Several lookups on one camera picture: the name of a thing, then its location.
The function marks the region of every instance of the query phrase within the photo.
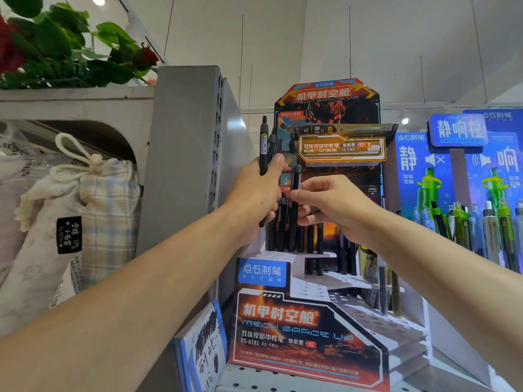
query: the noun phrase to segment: spotlight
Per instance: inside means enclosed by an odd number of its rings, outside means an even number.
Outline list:
[[[98,5],[99,7],[102,7],[105,5],[105,0],[93,0],[93,2]]]

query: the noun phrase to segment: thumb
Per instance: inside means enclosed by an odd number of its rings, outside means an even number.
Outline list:
[[[284,171],[285,165],[285,157],[283,154],[276,154],[269,163],[265,176],[269,176],[270,179],[279,180],[281,173]]]
[[[291,191],[291,200],[297,202],[301,205],[311,205],[315,206],[318,209],[321,209],[323,201],[322,196],[323,192],[313,192],[307,190],[292,190]]]

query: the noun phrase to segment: left hand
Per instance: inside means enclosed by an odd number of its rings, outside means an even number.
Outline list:
[[[260,176],[258,158],[239,171],[224,206],[230,206],[231,211],[236,212],[241,219],[250,237],[247,240],[259,232],[260,220],[266,218],[270,222],[276,217],[278,200],[281,198],[280,176],[288,169],[284,156],[276,154],[264,176]]]

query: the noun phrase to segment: orange sign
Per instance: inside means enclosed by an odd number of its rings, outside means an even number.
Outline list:
[[[347,137],[343,133],[300,135],[300,157],[307,163],[381,162],[387,159],[384,137]]]

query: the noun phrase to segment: plaid fabric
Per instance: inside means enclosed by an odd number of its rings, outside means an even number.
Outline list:
[[[130,161],[110,159],[100,173],[80,179],[83,289],[134,258],[140,218],[140,185]]]

